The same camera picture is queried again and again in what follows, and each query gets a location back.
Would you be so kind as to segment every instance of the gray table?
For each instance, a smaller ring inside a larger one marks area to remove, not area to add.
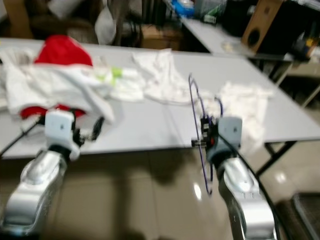
[[[0,39],[2,47],[28,47],[39,50],[41,41]],[[106,56],[111,65],[135,67],[132,53],[150,51],[139,48],[84,45],[92,56]],[[176,68],[188,79],[192,73],[200,88],[217,93],[226,81],[256,83],[274,91],[266,118],[266,143],[320,140],[320,127],[245,59],[214,57],[205,53],[175,52]],[[115,124],[105,127],[95,143],[84,146],[84,154],[188,148],[196,136],[191,106],[164,105],[151,100],[141,103],[110,101]],[[19,125],[8,113],[0,113],[0,146],[19,133]],[[43,136],[30,136],[9,150],[6,158],[34,156],[43,147]]]

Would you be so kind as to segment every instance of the speaker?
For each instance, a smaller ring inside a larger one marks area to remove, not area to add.
[[[318,14],[291,0],[259,0],[241,42],[255,53],[285,55]]]

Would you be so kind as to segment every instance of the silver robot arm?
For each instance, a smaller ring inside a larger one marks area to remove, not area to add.
[[[75,126],[73,113],[51,110],[45,115],[47,148],[23,169],[20,183],[11,194],[0,218],[0,239],[38,239],[43,230],[51,201],[60,188],[68,163],[78,159],[85,140],[100,134],[103,118],[90,136],[83,137]]]
[[[242,120],[221,117],[215,122],[201,119],[202,140],[193,146],[206,150],[206,160],[214,165],[219,193],[225,201],[234,240],[277,240],[275,216],[258,180],[235,150],[240,147]]]

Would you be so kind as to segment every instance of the white plastic bag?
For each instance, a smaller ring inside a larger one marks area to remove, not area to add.
[[[95,34],[101,45],[109,45],[116,36],[116,23],[114,22],[108,6],[100,12],[94,26]]]

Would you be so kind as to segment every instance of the crumpled fabric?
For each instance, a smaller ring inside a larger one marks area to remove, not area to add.
[[[177,71],[171,49],[134,53],[133,59],[151,74],[144,89],[146,98],[164,104],[190,104],[189,83]]]
[[[1,81],[11,115],[19,115],[29,107],[50,109],[63,104],[103,116],[110,124],[115,119],[111,106],[94,91],[110,86],[96,80],[90,67],[8,64],[5,71],[6,77]]]
[[[274,92],[256,84],[243,85],[231,82],[225,83],[215,96],[220,98],[223,105],[223,116],[239,117],[242,119],[242,136],[240,152],[246,157],[253,155],[264,144],[264,120],[268,101]],[[220,105],[214,97],[204,97],[203,105],[209,116],[220,117]],[[199,102],[196,112],[202,116]]]

